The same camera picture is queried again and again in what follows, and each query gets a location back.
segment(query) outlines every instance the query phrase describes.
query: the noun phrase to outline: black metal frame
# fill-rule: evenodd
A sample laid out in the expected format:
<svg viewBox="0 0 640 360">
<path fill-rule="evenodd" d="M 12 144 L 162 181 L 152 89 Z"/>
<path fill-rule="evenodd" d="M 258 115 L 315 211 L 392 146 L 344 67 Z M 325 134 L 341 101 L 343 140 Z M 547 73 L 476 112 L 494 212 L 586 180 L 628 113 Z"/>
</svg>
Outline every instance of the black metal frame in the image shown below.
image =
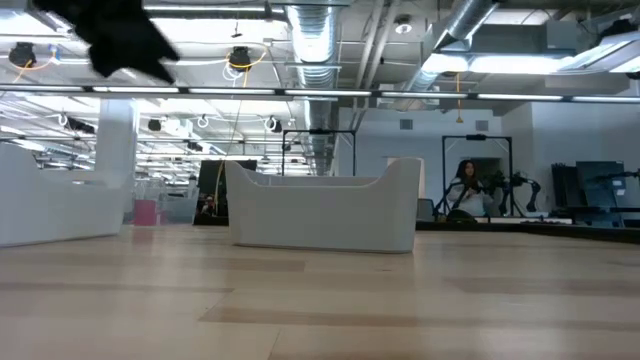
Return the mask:
<svg viewBox="0 0 640 360">
<path fill-rule="evenodd" d="M 447 191 L 447 139 L 464 139 L 467 141 L 486 141 L 486 140 L 506 140 L 509 144 L 509 179 L 513 178 L 513 139 L 511 136 L 488 136 L 488 135 L 444 135 L 442 137 L 442 193 Z M 509 203 L 511 206 L 511 215 L 515 208 L 515 199 L 513 197 L 513 187 L 509 187 Z M 449 210 L 449 204 L 444 201 L 444 213 Z"/>
<path fill-rule="evenodd" d="M 294 133 L 294 134 L 309 134 L 309 135 L 331 135 L 331 134 L 351 134 L 351 137 L 353 138 L 353 176 L 356 176 L 356 170 L 357 170 L 357 154 L 356 154 L 356 131 L 354 130 L 322 130 L 322 129 L 315 129 L 315 130 L 283 130 L 282 131 L 282 176 L 284 176 L 284 168 L 285 168 L 285 161 L 284 161 L 284 157 L 285 157 L 285 153 L 287 152 L 286 147 L 287 147 L 287 135 L 290 133 Z"/>
</svg>

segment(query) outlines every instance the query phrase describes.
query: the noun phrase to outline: wooden floor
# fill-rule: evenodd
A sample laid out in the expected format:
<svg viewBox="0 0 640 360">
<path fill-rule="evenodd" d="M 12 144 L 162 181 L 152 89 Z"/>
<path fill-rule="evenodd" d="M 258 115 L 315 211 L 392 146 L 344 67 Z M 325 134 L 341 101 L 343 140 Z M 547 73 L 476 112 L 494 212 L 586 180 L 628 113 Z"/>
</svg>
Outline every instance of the wooden floor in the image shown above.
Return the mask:
<svg viewBox="0 0 640 360">
<path fill-rule="evenodd" d="M 640 247 L 420 233 L 413 255 L 224 228 L 0 249 L 2 360 L 640 359 Z"/>
</svg>

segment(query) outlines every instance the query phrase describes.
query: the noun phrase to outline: white pillar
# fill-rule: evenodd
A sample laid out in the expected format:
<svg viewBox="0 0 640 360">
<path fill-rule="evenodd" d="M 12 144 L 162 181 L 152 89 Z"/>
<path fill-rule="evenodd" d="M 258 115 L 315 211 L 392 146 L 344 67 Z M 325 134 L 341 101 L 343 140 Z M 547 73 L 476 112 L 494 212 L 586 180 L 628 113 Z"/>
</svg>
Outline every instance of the white pillar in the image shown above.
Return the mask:
<svg viewBox="0 0 640 360">
<path fill-rule="evenodd" d="M 135 173 L 140 113 L 133 99 L 102 99 L 96 145 L 97 172 Z"/>
</svg>

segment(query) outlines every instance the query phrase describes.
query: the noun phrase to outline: vent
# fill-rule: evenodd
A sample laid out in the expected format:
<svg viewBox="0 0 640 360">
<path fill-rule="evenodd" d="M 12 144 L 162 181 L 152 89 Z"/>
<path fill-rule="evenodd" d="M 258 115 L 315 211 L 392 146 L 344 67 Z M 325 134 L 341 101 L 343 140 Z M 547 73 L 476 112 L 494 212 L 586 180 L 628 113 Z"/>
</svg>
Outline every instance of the vent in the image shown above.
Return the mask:
<svg viewBox="0 0 640 360">
<path fill-rule="evenodd" d="M 413 120 L 400 119 L 400 130 L 413 130 Z"/>
<path fill-rule="evenodd" d="M 476 131 L 489 131 L 489 120 L 477 120 Z"/>
</svg>

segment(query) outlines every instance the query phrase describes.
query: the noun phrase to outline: dark hair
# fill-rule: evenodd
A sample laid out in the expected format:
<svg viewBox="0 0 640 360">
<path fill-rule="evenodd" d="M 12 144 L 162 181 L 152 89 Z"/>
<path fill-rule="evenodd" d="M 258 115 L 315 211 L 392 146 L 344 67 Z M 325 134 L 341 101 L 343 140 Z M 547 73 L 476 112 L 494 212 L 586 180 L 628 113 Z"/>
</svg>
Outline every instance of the dark hair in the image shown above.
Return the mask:
<svg viewBox="0 0 640 360">
<path fill-rule="evenodd" d="M 467 164 L 471 164 L 473 165 L 473 176 L 471 178 L 469 178 L 467 176 L 467 173 L 465 172 L 465 169 L 467 168 Z M 460 164 L 458 164 L 458 171 L 456 172 L 456 177 L 458 179 L 460 179 L 463 182 L 471 182 L 471 183 L 477 183 L 476 181 L 476 164 L 471 161 L 471 160 L 462 160 L 460 161 Z"/>
</svg>

